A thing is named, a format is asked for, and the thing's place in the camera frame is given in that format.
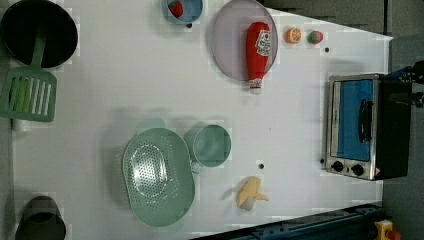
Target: green strainer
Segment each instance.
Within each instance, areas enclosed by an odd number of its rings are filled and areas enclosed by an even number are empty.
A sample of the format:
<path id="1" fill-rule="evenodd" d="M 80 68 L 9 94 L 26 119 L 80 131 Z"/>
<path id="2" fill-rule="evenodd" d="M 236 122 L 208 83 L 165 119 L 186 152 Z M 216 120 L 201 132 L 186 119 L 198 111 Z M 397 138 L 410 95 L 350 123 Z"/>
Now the green strainer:
<path id="1" fill-rule="evenodd" d="M 194 180 L 187 145 L 178 134 L 165 128 L 140 133 L 122 164 L 131 208 L 140 221 L 164 227 L 189 210 Z"/>

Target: red ketchup bottle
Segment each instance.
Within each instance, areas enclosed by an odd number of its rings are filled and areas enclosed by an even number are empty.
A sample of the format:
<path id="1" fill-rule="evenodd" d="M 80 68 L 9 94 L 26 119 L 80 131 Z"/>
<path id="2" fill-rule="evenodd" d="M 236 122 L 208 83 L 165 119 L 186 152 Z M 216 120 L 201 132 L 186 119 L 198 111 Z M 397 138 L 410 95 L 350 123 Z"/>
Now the red ketchup bottle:
<path id="1" fill-rule="evenodd" d="M 247 30 L 246 58 L 250 92 L 261 93 L 262 78 L 271 53 L 271 31 L 264 22 L 252 23 Z"/>

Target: white tabletop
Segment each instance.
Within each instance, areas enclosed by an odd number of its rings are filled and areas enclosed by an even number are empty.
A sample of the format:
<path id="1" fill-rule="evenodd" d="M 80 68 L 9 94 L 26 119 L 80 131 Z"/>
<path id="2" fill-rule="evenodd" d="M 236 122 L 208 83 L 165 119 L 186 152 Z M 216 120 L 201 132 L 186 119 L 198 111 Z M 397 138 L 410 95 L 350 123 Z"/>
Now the white tabletop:
<path id="1" fill-rule="evenodd" d="M 14 136 L 17 219 L 44 194 L 58 203 L 67 239 L 189 239 L 381 201 L 381 181 L 328 174 L 319 160 L 328 77 L 387 72 L 390 38 L 270 10 L 279 52 L 262 95 L 251 96 L 211 55 L 213 19 L 225 2 L 205 1 L 192 29 L 168 23 L 159 0 L 57 2 L 78 23 L 79 48 L 53 69 L 55 121 Z M 289 46 L 281 35 L 290 26 L 325 40 Z M 187 215 L 160 229 L 134 216 L 121 172 L 123 149 L 151 117 L 180 135 L 199 121 L 218 123 L 233 142 L 225 164 L 194 176 Z M 261 178 L 270 198 L 250 212 L 235 203 L 248 176 Z"/>

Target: black pan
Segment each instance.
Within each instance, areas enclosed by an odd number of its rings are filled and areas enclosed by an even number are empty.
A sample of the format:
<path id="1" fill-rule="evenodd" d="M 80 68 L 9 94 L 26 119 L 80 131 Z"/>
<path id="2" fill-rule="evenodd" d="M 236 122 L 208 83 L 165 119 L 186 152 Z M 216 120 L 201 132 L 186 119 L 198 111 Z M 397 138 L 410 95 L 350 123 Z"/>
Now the black pan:
<path id="1" fill-rule="evenodd" d="M 10 53 L 29 65 L 39 24 L 46 29 L 46 47 L 41 67 L 56 67 L 68 60 L 78 43 L 77 27 L 71 16 L 47 0 L 22 0 L 4 14 L 0 37 Z"/>

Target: blue bowl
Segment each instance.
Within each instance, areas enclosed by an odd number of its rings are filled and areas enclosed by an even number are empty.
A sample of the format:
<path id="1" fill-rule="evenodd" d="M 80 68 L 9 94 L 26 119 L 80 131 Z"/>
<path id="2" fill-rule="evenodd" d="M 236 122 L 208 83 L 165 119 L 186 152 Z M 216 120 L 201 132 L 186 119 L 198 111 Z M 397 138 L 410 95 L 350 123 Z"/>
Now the blue bowl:
<path id="1" fill-rule="evenodd" d="M 203 10 L 203 0 L 179 0 L 183 5 L 184 13 L 179 18 L 176 18 L 169 10 L 169 4 L 174 0 L 163 0 L 162 6 L 164 8 L 165 16 L 168 21 L 174 24 L 187 25 L 191 27 L 191 23 L 196 21 Z"/>

